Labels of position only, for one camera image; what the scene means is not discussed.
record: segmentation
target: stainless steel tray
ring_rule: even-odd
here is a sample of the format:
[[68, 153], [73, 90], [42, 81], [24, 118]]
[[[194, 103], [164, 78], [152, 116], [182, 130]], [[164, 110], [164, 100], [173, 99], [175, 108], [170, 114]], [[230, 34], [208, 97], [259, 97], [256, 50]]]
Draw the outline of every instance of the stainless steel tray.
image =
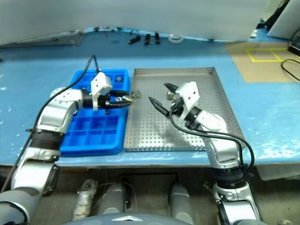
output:
[[27, 39], [20, 42], [14, 42], [6, 45], [0, 45], [0, 48], [18, 48], [34, 46], [52, 46], [52, 45], [79, 45], [83, 38], [83, 32], [80, 30], [51, 34], [44, 37]]
[[[159, 113], [148, 97], [160, 101], [169, 109], [164, 83], [180, 86], [196, 81], [200, 100], [198, 107], [222, 116], [228, 132], [243, 137], [214, 67], [135, 69], [132, 90], [141, 92], [129, 108], [124, 148], [126, 151], [191, 151], [206, 150], [202, 138], [175, 129]], [[184, 127], [184, 122], [175, 120]]]

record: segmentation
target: white tape roll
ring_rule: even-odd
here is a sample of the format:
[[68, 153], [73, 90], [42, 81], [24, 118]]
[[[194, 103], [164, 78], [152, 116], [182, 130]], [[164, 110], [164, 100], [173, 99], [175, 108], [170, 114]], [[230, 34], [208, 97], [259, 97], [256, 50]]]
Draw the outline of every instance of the white tape roll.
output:
[[169, 34], [168, 41], [173, 44], [180, 44], [181, 42], [183, 42], [183, 36]]

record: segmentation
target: black wire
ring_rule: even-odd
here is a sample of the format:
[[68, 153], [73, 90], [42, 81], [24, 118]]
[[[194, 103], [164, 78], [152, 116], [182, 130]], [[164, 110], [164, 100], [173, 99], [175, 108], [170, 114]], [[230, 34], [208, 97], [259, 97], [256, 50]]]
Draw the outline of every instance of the black wire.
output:
[[40, 118], [40, 116], [41, 116], [43, 110], [45, 109], [45, 107], [46, 107], [46, 106], [47, 106], [47, 105], [48, 105], [55, 97], [57, 97], [58, 95], [60, 95], [60, 94], [63, 93], [64, 91], [68, 90], [69, 88], [73, 87], [75, 84], [77, 84], [77, 83], [81, 80], [81, 78], [85, 75], [86, 71], [88, 70], [88, 68], [89, 68], [89, 66], [90, 66], [90, 62], [92, 61], [92, 59], [94, 59], [94, 61], [95, 61], [95, 66], [96, 66], [97, 72], [100, 72], [99, 67], [98, 67], [98, 64], [97, 64], [96, 56], [95, 56], [95, 55], [92, 55], [92, 56], [89, 58], [88, 62], [86, 63], [85, 68], [84, 68], [82, 74], [81, 74], [81, 75], [80, 75], [73, 83], [71, 83], [70, 85], [68, 85], [67, 87], [63, 88], [62, 90], [60, 90], [59, 92], [57, 92], [56, 94], [54, 94], [52, 97], [50, 97], [50, 98], [44, 103], [44, 105], [41, 107], [41, 109], [39, 110], [39, 112], [38, 112], [38, 114], [37, 114], [37, 117], [36, 117], [36, 120], [35, 120], [35, 122], [34, 122], [33, 128], [32, 128], [32, 130], [31, 130], [31, 132], [30, 132], [30, 135], [29, 135], [29, 137], [27, 138], [26, 143], [24, 144], [24, 146], [23, 146], [23, 148], [22, 148], [22, 150], [21, 150], [21, 152], [20, 152], [20, 154], [19, 154], [17, 160], [15, 161], [13, 167], [11, 168], [11, 170], [10, 170], [10, 172], [9, 172], [9, 174], [8, 174], [8, 176], [7, 176], [7, 178], [6, 178], [5, 182], [4, 182], [4, 184], [3, 184], [3, 187], [2, 187], [0, 193], [4, 192], [4, 191], [7, 189], [8, 184], [9, 184], [9, 182], [10, 182], [10, 180], [11, 180], [11, 178], [12, 178], [14, 172], [15, 172], [15, 169], [17, 168], [17, 166], [18, 166], [18, 164], [19, 164], [19, 162], [20, 162], [20, 160], [21, 160], [21, 158], [22, 158], [22, 156], [23, 156], [23, 154], [24, 154], [24, 152], [25, 152], [25, 150], [26, 150], [26, 148], [27, 148], [27, 145], [29, 144], [29, 141], [32, 139], [32, 136], [33, 136], [34, 132], [35, 132], [36, 129], [37, 129], [38, 120], [39, 120], [39, 118]]
[[291, 47], [294, 43], [300, 41], [300, 30], [297, 30], [293, 35], [292, 38], [287, 42], [287, 47]]
[[244, 139], [242, 139], [242, 138], [240, 138], [236, 135], [232, 135], [232, 134], [228, 134], [228, 133], [221, 133], [221, 132], [214, 132], [214, 131], [203, 131], [203, 130], [198, 130], [198, 129], [196, 130], [197, 132], [189, 131], [189, 130], [186, 130], [186, 129], [183, 129], [183, 128], [179, 127], [174, 122], [174, 120], [172, 118], [172, 115], [173, 115], [173, 109], [171, 109], [170, 112], [169, 112], [170, 121], [171, 121], [171, 123], [173, 124], [174, 127], [176, 127], [178, 130], [180, 130], [184, 133], [187, 133], [187, 134], [190, 134], [190, 135], [196, 135], [196, 136], [200, 136], [200, 137], [208, 137], [208, 138], [217, 138], [217, 139], [229, 140], [229, 141], [233, 141], [233, 142], [237, 143], [237, 145], [239, 147], [240, 162], [241, 162], [242, 165], [244, 164], [243, 159], [242, 159], [243, 158], [242, 146], [241, 146], [241, 143], [238, 140], [244, 142], [246, 144], [246, 146], [249, 148], [250, 155], [251, 155], [251, 163], [249, 165], [248, 170], [253, 167], [254, 161], [255, 161], [254, 153], [253, 153], [253, 150], [252, 150], [250, 144], [248, 142], [246, 142]]
[[300, 79], [299, 79], [298, 77], [296, 77], [294, 74], [292, 74], [290, 71], [288, 71], [288, 70], [283, 66], [283, 64], [284, 64], [285, 62], [288, 62], [288, 61], [297, 62], [298, 64], [300, 64], [300, 62], [298, 62], [298, 61], [296, 61], [296, 60], [292, 60], [292, 59], [287, 59], [287, 60], [284, 60], [284, 61], [280, 64], [281, 68], [282, 68], [285, 72], [287, 72], [289, 75], [291, 75], [293, 78], [295, 78], [297, 81], [300, 82]]

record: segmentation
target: metal grid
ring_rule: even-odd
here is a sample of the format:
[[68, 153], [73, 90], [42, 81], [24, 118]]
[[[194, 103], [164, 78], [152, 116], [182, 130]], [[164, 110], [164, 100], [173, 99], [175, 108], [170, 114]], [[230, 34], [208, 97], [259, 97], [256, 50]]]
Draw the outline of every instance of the metal grid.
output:
[[[139, 90], [141, 97], [135, 98], [129, 109], [124, 141], [126, 151], [206, 150], [202, 138], [175, 129], [148, 99], [153, 97], [168, 109], [172, 101], [166, 99], [164, 83], [180, 86], [190, 81], [197, 82], [198, 106], [222, 116], [228, 132], [243, 137], [214, 67], [135, 69], [132, 90]], [[174, 120], [184, 127], [184, 122]]]
[[44, 37], [27, 39], [7, 45], [0, 45], [0, 48], [33, 47], [47, 45], [78, 45], [83, 37], [80, 30], [51, 34]]

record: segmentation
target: robotic arm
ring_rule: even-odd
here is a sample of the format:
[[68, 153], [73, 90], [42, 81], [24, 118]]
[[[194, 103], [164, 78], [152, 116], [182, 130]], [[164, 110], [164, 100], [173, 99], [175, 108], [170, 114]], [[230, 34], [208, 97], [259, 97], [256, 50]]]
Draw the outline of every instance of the robotic arm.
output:
[[[109, 109], [131, 105], [126, 97], [129, 93], [111, 88], [110, 78], [100, 71], [91, 81], [91, 93], [66, 88], [51, 93], [51, 101], [42, 110], [35, 131], [31, 131], [31, 143], [12, 177], [11, 190], [0, 194], [0, 225], [29, 224], [39, 199], [55, 189], [60, 170], [55, 162], [73, 114], [86, 107], [105, 109], [108, 114]], [[121, 100], [111, 101], [111, 96]]]
[[[184, 83], [180, 87], [165, 83], [165, 86], [177, 96], [170, 111], [157, 100], [151, 97], [149, 99], [153, 106], [169, 118], [177, 129], [204, 137], [205, 145], [208, 147], [208, 158], [216, 178], [213, 196], [218, 206], [219, 223], [237, 225], [248, 219], [261, 221], [247, 182], [248, 173], [243, 164], [242, 148], [239, 142], [242, 139], [228, 134], [226, 122], [221, 116], [196, 106], [200, 97], [196, 82]], [[175, 124], [173, 115], [185, 121], [185, 126], [189, 130], [196, 132], [179, 127]]]

